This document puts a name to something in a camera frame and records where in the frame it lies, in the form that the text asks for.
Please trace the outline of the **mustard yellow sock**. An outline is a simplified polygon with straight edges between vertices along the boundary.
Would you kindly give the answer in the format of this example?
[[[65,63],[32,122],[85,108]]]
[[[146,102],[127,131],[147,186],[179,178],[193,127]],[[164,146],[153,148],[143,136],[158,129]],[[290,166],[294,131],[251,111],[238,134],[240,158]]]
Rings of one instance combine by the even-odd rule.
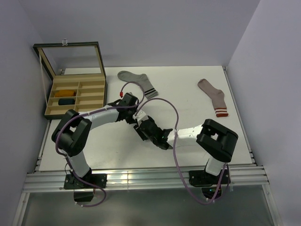
[[[76,92],[74,90],[59,90],[54,94],[54,97],[74,97],[76,96]]]

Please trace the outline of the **navy santa sock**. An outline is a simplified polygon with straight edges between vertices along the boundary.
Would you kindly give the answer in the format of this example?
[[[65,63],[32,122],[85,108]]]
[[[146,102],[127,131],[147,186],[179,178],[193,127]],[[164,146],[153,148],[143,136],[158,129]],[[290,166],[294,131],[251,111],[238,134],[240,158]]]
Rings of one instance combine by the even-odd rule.
[[[67,98],[67,99],[59,99],[58,100],[58,105],[74,105],[75,104],[75,99],[72,98]]]

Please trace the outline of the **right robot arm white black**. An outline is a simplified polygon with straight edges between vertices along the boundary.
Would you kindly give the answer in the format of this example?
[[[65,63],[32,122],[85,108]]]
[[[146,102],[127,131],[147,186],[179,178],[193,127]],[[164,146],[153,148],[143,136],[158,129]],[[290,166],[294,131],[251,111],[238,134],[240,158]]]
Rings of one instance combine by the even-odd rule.
[[[212,119],[206,119],[202,125],[188,129],[161,129],[155,121],[145,116],[136,119],[135,129],[142,140],[150,140],[163,150],[174,147],[200,146],[209,155],[204,171],[204,180],[215,183],[225,163],[231,162],[238,134]]]

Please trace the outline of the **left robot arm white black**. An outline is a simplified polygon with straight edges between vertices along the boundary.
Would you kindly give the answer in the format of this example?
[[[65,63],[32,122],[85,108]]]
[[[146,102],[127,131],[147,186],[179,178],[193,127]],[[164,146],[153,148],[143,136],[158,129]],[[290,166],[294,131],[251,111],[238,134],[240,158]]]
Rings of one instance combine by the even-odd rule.
[[[75,183],[86,188],[92,182],[92,170],[86,162],[83,149],[91,130],[104,124],[125,120],[134,123],[138,98],[126,93],[122,99],[91,112],[79,113],[68,110],[52,134],[52,141],[58,154],[63,155],[72,172],[76,174]]]

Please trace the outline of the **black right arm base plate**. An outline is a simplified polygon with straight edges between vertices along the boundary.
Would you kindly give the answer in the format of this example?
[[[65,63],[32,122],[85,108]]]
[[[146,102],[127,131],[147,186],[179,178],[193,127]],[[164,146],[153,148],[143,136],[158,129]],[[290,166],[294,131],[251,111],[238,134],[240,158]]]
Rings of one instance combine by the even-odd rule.
[[[221,170],[218,176],[209,174],[205,172],[205,170],[190,170],[189,184],[193,187],[215,186],[218,184],[221,175],[222,175],[221,185],[226,185],[228,182],[230,182],[230,177],[228,175],[227,169],[224,170],[223,174]]]

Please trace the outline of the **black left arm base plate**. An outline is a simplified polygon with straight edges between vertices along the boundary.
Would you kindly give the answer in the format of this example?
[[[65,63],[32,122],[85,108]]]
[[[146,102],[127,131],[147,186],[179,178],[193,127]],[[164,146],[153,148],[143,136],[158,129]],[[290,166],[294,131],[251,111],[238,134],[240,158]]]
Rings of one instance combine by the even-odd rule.
[[[107,175],[106,174],[89,174],[81,178],[82,180],[98,186],[100,188],[106,187],[107,182]],[[64,182],[64,189],[71,190],[71,189],[90,189],[95,188],[91,185],[81,182],[78,180],[73,174],[67,174],[65,177]]]

